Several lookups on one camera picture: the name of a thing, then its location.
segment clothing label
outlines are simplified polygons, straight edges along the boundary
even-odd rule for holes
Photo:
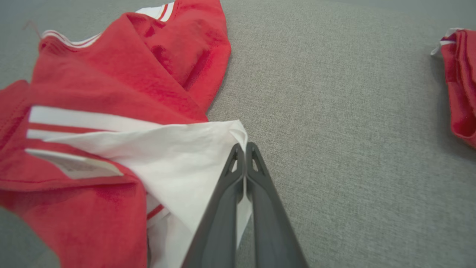
[[[46,150],[25,149],[25,151],[52,163],[71,179],[124,175],[115,165],[106,161]]]

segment gray fabric surface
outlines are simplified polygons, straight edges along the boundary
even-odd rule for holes
[[[476,267],[476,150],[451,134],[443,63],[429,57],[448,28],[476,29],[476,4],[342,2],[223,0],[232,56],[210,120],[243,122],[311,267]],[[22,3],[0,26],[2,87],[31,75],[26,20],[81,40],[162,4]],[[252,239],[249,226],[239,268],[253,267]]]

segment white fabric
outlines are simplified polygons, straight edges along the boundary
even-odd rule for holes
[[[457,30],[463,30],[463,28],[450,28],[446,31],[445,37],[449,37],[450,35],[455,33]],[[443,55],[441,55],[441,47],[444,46],[444,45],[454,44],[454,43],[456,43],[456,42],[455,41],[448,41],[448,40],[441,40],[438,43],[438,45],[436,46],[436,48],[433,49],[430,52],[430,55],[431,56],[436,56],[436,57],[443,57]]]
[[[147,192],[167,209],[148,223],[152,266],[178,268],[231,148],[240,143],[245,150],[248,134],[240,121],[228,121],[94,132],[44,141],[69,144],[132,170]],[[250,215],[251,203],[243,198],[237,209],[238,244]]]

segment white stripe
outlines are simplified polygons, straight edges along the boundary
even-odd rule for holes
[[[164,10],[165,5],[162,5],[160,7],[151,7],[151,8],[142,8],[136,11],[136,13],[139,14],[145,14],[150,17],[155,18],[156,20],[159,19],[159,17],[162,15],[162,12]],[[172,15],[172,11],[174,8],[174,2],[170,3],[167,5],[167,10],[165,11],[164,17],[160,19],[160,21],[168,21],[170,16]],[[66,36],[62,35],[61,33],[54,31],[54,30],[46,30],[42,33],[41,38],[46,38],[48,36],[53,36],[56,37],[58,40],[60,40],[62,43],[64,43],[67,46],[73,47],[73,48],[85,48],[89,47],[90,45],[94,44],[99,37],[101,36],[102,33],[96,34],[95,36],[92,36],[90,38],[87,38],[83,41],[70,41]]]
[[[448,44],[456,44],[455,41],[440,41],[440,45],[444,46],[444,45],[448,45]]]
[[[71,135],[76,135],[76,133],[46,131],[46,130],[37,130],[37,129],[29,129],[27,131],[28,139],[47,140],[47,139],[54,139],[54,138],[62,138],[62,137],[71,136]]]
[[[165,11],[165,14],[162,17],[162,19],[160,19],[160,21],[164,21],[164,22],[168,21],[170,16],[172,15],[173,9],[174,9],[174,2],[167,5],[167,10]]]
[[[160,16],[162,15],[162,12],[164,10],[165,5],[162,5],[160,7],[154,7],[154,8],[142,8],[136,11],[136,13],[139,14],[144,14],[149,17],[153,17],[154,19],[158,20]]]
[[[46,106],[33,106],[30,122],[60,126],[84,127],[109,131],[149,130],[162,125],[107,113],[92,113]]]
[[[440,43],[437,45],[437,47],[430,52],[430,55],[432,55],[432,56],[442,56],[441,55],[441,47],[444,46],[444,45],[448,45],[448,44],[456,44],[456,42],[455,41],[440,41]]]
[[[48,36],[53,36],[56,37],[58,40],[60,40],[62,43],[64,43],[67,46],[74,47],[74,48],[85,48],[89,47],[92,45],[99,37],[101,36],[101,33],[96,34],[93,37],[90,37],[86,40],[83,41],[70,41],[66,36],[62,35],[61,33],[54,31],[54,30],[47,30],[45,31],[42,35],[41,38],[46,38]]]

